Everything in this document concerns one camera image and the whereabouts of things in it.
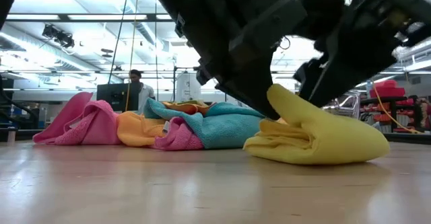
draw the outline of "computer monitor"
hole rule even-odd
[[[97,85],[97,100],[108,102],[115,112],[126,111],[128,83]],[[138,110],[140,83],[131,83],[127,110]]]

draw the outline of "yellow towel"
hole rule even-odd
[[[156,137],[164,137],[162,119],[146,119],[133,112],[124,112],[117,117],[117,136],[127,146],[153,145]]]
[[[389,152],[383,134],[359,120],[325,112],[280,85],[272,85],[267,97],[286,123],[262,120],[261,131],[244,145],[251,155],[319,165],[368,161]]]

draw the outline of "cable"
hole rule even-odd
[[[287,50],[287,49],[289,49],[290,48],[290,45],[292,44],[291,42],[290,42],[290,39],[287,37],[287,36],[284,36],[284,39],[286,39],[288,42],[289,42],[289,46],[287,47],[287,48],[283,48],[282,46],[281,46],[281,43],[280,43],[280,48],[281,49],[283,49],[283,50]]]
[[[52,40],[52,38],[49,38],[48,40],[46,40],[43,44],[42,44],[42,46],[39,46],[39,48],[38,49],[41,49],[43,46],[45,46],[46,45],[46,43],[48,43],[50,40]]]
[[[134,19],[135,22],[133,23],[132,50],[131,50],[131,53],[130,53],[130,70],[132,69],[133,49],[135,47],[136,15],[137,15],[137,9],[135,10],[135,19]],[[125,108],[125,111],[127,111],[127,107],[129,106],[129,95],[130,95],[130,84],[131,83],[132,83],[132,81],[129,79],[129,84],[127,85],[127,98],[126,98],[126,108]]]
[[[156,89],[157,89],[157,101],[159,100],[159,66],[158,66],[158,43],[157,43],[157,22],[154,24],[154,37],[156,38],[154,40],[154,43],[156,44]]]
[[[386,109],[385,109],[385,107],[383,106],[383,103],[382,103],[382,100],[380,99],[380,96],[379,96],[379,94],[378,94],[378,92],[377,92],[377,88],[376,88],[376,85],[374,84],[374,82],[372,82],[372,86],[373,86],[373,88],[374,88],[374,90],[375,90],[375,92],[376,92],[376,96],[377,96],[377,99],[378,99],[378,102],[379,102],[379,104],[380,104],[380,107],[383,109],[383,112],[393,121],[393,122],[395,122],[399,127],[401,127],[402,129],[404,129],[404,130],[407,130],[407,131],[409,131],[409,132],[411,132],[411,133],[416,133],[416,134],[423,134],[423,133],[421,133],[420,131],[418,131],[418,130],[412,130],[412,129],[408,129],[407,127],[404,127],[403,125],[401,125],[399,122],[397,122],[397,120],[395,120],[387,111],[386,111]]]
[[[117,48],[118,48],[119,42],[120,42],[120,34],[121,34],[121,29],[123,28],[123,20],[124,20],[124,14],[126,12],[126,6],[127,6],[127,0],[124,1],[123,14],[121,16],[121,23],[120,23],[119,34],[117,36],[117,42],[115,43],[114,56],[112,58],[112,64],[110,66],[110,73],[109,73],[108,84],[110,84],[110,78],[112,77],[112,71],[114,70],[115,56],[117,55]]]
[[[63,51],[63,52],[65,52],[65,54],[67,54],[67,55],[73,55],[73,54],[75,54],[76,52],[67,52],[67,50],[65,49],[65,48],[63,48],[63,47],[61,47],[61,50]]]

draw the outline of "pink towel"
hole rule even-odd
[[[116,145],[117,115],[103,101],[89,102],[91,93],[73,96],[53,123],[34,135],[35,143],[56,145]]]
[[[156,137],[151,148],[165,151],[200,150],[203,144],[183,118],[174,117],[169,122],[166,136]]]

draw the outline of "pile of towels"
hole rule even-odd
[[[68,101],[35,143],[118,145],[165,151],[241,148],[259,131],[263,116],[229,103],[157,102],[148,99],[144,115],[117,114],[103,100],[81,92]]]
[[[301,165],[356,163],[381,157],[389,143],[381,132],[357,119],[330,114],[280,85],[267,99],[281,116],[217,103],[182,104],[149,99],[143,116],[116,114],[90,93],[74,96],[35,143],[117,145],[165,151],[241,148],[253,156]]]

